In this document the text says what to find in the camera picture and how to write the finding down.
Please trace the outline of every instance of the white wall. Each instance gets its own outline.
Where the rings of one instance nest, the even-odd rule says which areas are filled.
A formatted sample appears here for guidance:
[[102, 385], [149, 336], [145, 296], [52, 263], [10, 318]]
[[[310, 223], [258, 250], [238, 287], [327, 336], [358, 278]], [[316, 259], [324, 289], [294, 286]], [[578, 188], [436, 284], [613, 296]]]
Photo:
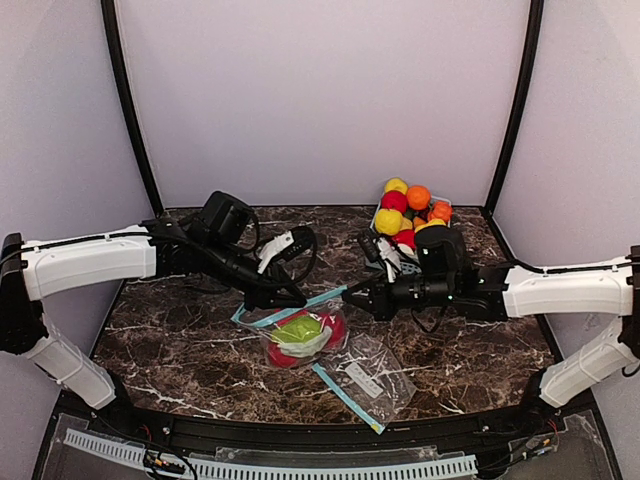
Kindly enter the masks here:
[[[547, 2], [498, 223], [520, 258], [590, 262], [640, 244], [640, 4]], [[565, 355], [609, 318], [554, 316]], [[624, 478], [637, 478], [640, 377], [594, 388]]]
[[118, 5], [166, 205], [373, 203], [396, 175], [484, 203], [527, 0]]
[[[0, 2], [0, 238], [108, 231], [152, 213], [120, 112], [98, 0]], [[51, 297], [51, 319], [87, 352], [114, 296], [105, 284]], [[58, 389], [0, 353], [0, 465], [31, 472]]]

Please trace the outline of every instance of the brown marble surface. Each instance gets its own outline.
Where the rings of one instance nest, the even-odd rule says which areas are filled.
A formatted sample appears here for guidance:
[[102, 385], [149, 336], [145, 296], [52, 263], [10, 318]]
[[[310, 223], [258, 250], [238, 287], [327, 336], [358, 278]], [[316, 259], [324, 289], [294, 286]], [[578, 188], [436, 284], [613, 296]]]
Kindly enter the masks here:
[[[320, 251], [302, 290], [308, 296], [366, 278], [355, 235], [367, 227], [372, 207], [257, 208], [265, 235], [299, 224], [318, 235]], [[179, 217], [188, 211], [174, 212]], [[475, 208], [456, 209], [476, 264], [504, 260]], [[129, 282], [99, 340], [95, 360], [119, 374], [139, 407], [183, 415], [250, 422], [360, 423], [309, 366], [267, 366], [256, 335], [229, 318], [238, 292], [202, 294], [218, 288], [193, 276]], [[347, 306], [351, 335], [367, 333], [387, 345], [417, 387], [396, 420], [416, 420], [490, 410], [518, 402], [528, 376], [552, 363], [534, 318], [506, 323], [468, 321], [452, 312], [431, 335], [408, 312], [376, 323]], [[432, 323], [436, 311], [420, 315]]]

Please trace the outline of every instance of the ziplock bag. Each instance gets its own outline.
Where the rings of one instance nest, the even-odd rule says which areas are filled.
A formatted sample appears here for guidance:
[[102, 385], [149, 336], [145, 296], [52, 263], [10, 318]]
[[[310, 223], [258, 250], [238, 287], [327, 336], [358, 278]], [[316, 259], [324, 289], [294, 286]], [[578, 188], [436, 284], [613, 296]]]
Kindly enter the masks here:
[[351, 339], [344, 351], [320, 358], [313, 370], [378, 434], [416, 392], [391, 350], [366, 334]]
[[278, 368], [292, 368], [336, 352], [347, 341], [347, 323], [336, 288], [307, 301], [303, 308], [248, 312], [241, 306], [231, 319], [260, 335], [267, 362]]

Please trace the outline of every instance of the black frame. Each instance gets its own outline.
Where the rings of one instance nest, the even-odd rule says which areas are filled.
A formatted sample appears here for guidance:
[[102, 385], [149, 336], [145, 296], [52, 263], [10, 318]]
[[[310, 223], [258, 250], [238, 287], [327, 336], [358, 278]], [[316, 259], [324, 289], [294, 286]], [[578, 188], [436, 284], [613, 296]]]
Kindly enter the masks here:
[[[144, 146], [133, 97], [131, 95], [120, 41], [115, 0], [101, 0], [101, 4], [111, 63], [129, 137], [149, 202], [153, 207], [154, 213], [159, 216], [164, 213], [164, 206]], [[518, 82], [502, 149], [486, 203], [484, 206], [479, 207], [507, 259], [513, 259], [514, 257], [502, 232], [495, 223], [493, 214], [506, 179], [524, 113], [542, 24], [543, 6], [544, 0], [531, 0]], [[124, 283], [121, 285], [114, 299], [112, 309], [122, 292], [123, 285]], [[105, 319], [103, 328], [110, 316], [111, 310]], [[544, 315], [538, 315], [536, 318], [555, 360], [561, 361], [562, 354], [549, 328], [546, 317]], [[266, 448], [268, 450], [282, 451], [362, 451], [437, 445], [441, 453], [462, 450], [467, 454], [476, 454], [484, 461], [492, 461], [492, 458], [497, 458], [508, 452], [505, 439], [482, 437], [474, 435], [474, 433], [478, 432], [483, 425], [499, 423], [502, 418], [513, 413], [515, 408], [516, 407], [506, 407], [476, 414], [391, 424], [384, 436], [376, 435], [366, 425], [306, 426], [255, 424], [171, 415], [145, 409], [136, 410], [139, 416], [150, 427], [156, 441], [185, 454], [190, 451], [211, 452], [220, 446], [256, 449]], [[565, 416], [585, 410], [591, 410], [593, 412], [604, 441], [614, 478], [622, 480], [613, 446], [591, 390], [587, 390], [578, 395], [563, 408], [560, 420]], [[98, 421], [92, 420], [91, 409], [87, 407], [84, 402], [74, 394], [63, 391], [49, 419], [36, 468], [33, 472], [33, 479], [40, 478], [48, 453], [48, 446], [53, 436], [58, 416], [61, 413], [86, 418], [91, 421], [91, 428], [110, 433], [108, 430], [105, 430], [105, 427]], [[171, 433], [164, 435], [162, 433], [163, 427], [169, 427]]]

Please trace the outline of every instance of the bag label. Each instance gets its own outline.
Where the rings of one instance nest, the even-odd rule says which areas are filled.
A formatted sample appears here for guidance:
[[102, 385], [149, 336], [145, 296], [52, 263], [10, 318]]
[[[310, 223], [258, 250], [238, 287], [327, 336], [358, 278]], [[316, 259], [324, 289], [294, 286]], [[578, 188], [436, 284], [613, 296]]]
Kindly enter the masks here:
[[382, 393], [380, 385], [367, 375], [356, 362], [350, 363], [344, 371], [371, 398], [378, 398]]

